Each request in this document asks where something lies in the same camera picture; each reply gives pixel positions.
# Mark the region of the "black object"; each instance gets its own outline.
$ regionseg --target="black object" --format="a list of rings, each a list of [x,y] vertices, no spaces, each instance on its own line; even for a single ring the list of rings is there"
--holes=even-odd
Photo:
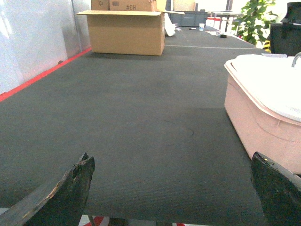
[[[288,2],[286,16],[281,22],[301,24],[301,2]]]
[[[272,53],[295,56],[301,52],[301,26],[296,24],[271,24],[270,48]]]
[[[301,225],[301,178],[267,156],[252,158],[252,183],[271,226]]]
[[[94,158],[85,153],[60,181],[41,185],[0,215],[0,225],[78,226],[94,170]]]
[[[173,24],[178,24],[181,27],[198,27],[199,24],[205,24],[209,14],[205,11],[189,11],[185,14],[170,14],[170,20]]]

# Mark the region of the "floor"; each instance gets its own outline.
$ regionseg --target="floor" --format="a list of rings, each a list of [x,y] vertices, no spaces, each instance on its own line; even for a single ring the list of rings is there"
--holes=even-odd
[[[7,208],[0,208],[0,215],[7,211]],[[95,225],[96,226],[108,226],[110,218],[104,217],[94,217]],[[147,220],[129,220],[129,226],[156,226],[156,222],[154,221],[147,221]],[[91,226],[89,218],[87,215],[83,215],[79,222],[79,226]],[[189,224],[177,224],[173,223],[173,226],[205,226],[205,225],[189,225]]]

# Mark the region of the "gray storage bin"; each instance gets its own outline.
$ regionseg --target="gray storage bin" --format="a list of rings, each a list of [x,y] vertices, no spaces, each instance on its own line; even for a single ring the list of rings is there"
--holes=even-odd
[[[181,27],[198,27],[200,23],[205,23],[209,14],[207,12],[184,12],[181,14],[170,14],[170,20],[173,24]]]

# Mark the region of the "red floor line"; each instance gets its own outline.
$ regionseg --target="red floor line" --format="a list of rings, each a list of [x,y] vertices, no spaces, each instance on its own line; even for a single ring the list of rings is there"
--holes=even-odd
[[[42,72],[41,74],[35,76],[34,78],[32,78],[32,79],[28,80],[27,82],[21,84],[20,86],[17,86],[16,88],[10,90],[9,92],[2,93],[0,95],[0,102],[5,100],[6,98],[9,98],[10,96],[14,95],[15,93],[23,90],[24,88],[30,86],[31,84],[35,83],[36,81],[44,78],[45,76],[49,75],[50,73],[54,72],[55,70],[59,69],[60,67],[66,65],[67,63],[70,63],[71,61],[75,60],[76,58],[79,58],[80,56],[84,55],[85,53],[89,52],[90,50],[91,50],[91,48],[88,48],[88,49],[82,51],[81,53],[78,53],[77,55],[71,57],[70,59],[65,60],[61,64],[56,65],[53,68],[50,68],[47,71]]]

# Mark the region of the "green plant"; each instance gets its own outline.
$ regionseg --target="green plant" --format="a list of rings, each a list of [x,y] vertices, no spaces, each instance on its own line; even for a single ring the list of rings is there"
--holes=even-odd
[[[277,17],[270,6],[275,5],[275,0],[250,0],[241,8],[242,16],[237,35],[243,40],[256,45],[262,43],[269,35],[269,26]]]

